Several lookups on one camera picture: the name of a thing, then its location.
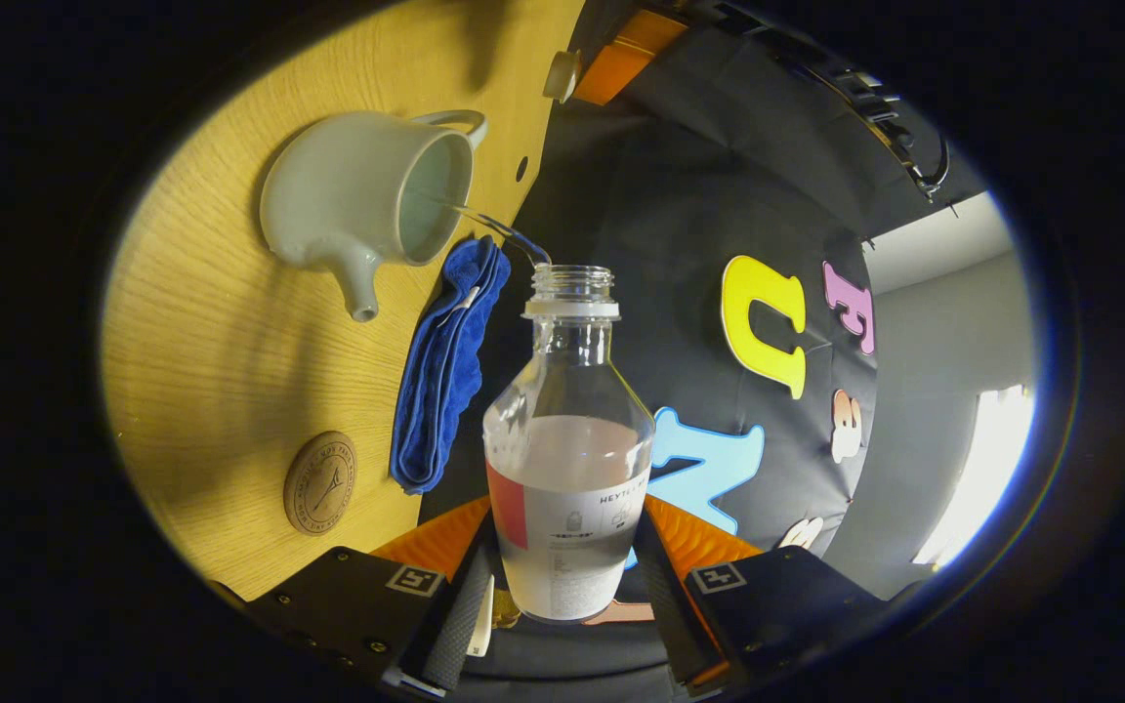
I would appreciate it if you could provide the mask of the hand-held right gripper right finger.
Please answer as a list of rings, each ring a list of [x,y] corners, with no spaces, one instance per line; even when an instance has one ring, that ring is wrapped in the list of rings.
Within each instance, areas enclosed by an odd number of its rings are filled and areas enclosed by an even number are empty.
[[[808,549],[763,551],[652,497],[634,553],[670,672],[695,695],[786,678],[862,640],[891,606]]]

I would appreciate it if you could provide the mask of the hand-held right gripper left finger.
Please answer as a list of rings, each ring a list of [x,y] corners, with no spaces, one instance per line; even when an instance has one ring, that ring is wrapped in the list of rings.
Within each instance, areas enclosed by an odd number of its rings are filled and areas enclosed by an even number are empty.
[[[331,548],[248,600],[246,613],[370,688],[446,699],[468,658],[495,547],[482,497],[370,553]]]

